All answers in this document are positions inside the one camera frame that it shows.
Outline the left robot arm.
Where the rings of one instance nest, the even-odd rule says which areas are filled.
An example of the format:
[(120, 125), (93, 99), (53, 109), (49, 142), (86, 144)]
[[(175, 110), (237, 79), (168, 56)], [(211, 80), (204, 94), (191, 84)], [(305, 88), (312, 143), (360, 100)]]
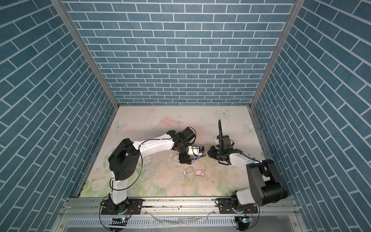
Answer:
[(158, 152), (175, 150), (181, 164), (191, 164), (190, 151), (196, 140), (196, 132), (192, 127), (187, 127), (180, 132), (170, 130), (164, 135), (143, 141), (131, 141), (126, 138), (120, 142), (108, 158), (109, 168), (113, 174), (110, 181), (112, 193), (111, 202), (118, 206), (126, 204), (128, 179), (134, 174), (137, 163), (143, 163), (143, 158)]

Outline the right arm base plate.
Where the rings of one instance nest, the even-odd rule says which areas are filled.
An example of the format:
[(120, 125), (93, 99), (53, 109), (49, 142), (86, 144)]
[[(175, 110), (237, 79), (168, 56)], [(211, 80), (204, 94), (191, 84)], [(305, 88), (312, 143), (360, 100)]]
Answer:
[(236, 198), (215, 198), (214, 203), (217, 205), (220, 214), (256, 214), (258, 207), (256, 204), (240, 204)]

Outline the red staple box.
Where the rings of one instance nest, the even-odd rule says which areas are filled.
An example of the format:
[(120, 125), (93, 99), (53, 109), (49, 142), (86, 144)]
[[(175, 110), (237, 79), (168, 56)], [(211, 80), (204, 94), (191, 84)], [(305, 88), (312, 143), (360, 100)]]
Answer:
[(195, 176), (203, 177), (203, 176), (205, 176), (205, 171), (204, 170), (195, 170)]

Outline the blue mini stapler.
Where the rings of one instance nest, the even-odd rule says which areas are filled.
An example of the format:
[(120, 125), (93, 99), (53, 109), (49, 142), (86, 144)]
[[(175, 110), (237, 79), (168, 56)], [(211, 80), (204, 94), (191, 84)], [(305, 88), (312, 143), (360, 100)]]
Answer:
[(191, 160), (194, 161), (194, 160), (200, 160), (202, 158), (206, 157), (205, 154), (202, 154), (200, 156), (191, 156)]

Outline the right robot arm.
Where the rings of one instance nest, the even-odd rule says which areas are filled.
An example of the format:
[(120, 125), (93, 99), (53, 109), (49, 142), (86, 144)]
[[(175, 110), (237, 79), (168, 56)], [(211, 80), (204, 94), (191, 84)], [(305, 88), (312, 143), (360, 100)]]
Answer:
[(253, 204), (264, 206), (288, 197), (288, 191), (273, 160), (256, 159), (240, 149), (234, 149), (234, 142), (227, 135), (217, 136), (215, 142), (216, 145), (207, 152), (210, 158), (223, 165), (238, 167), (247, 173), (249, 186), (231, 195), (234, 210), (245, 211)]

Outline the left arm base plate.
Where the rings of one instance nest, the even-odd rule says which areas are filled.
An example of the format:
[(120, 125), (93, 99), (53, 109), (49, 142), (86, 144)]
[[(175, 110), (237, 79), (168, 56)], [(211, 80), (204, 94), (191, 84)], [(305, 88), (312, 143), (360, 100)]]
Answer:
[(114, 204), (111, 198), (102, 201), (100, 213), (102, 215), (139, 215), (143, 206), (143, 199), (125, 199)]

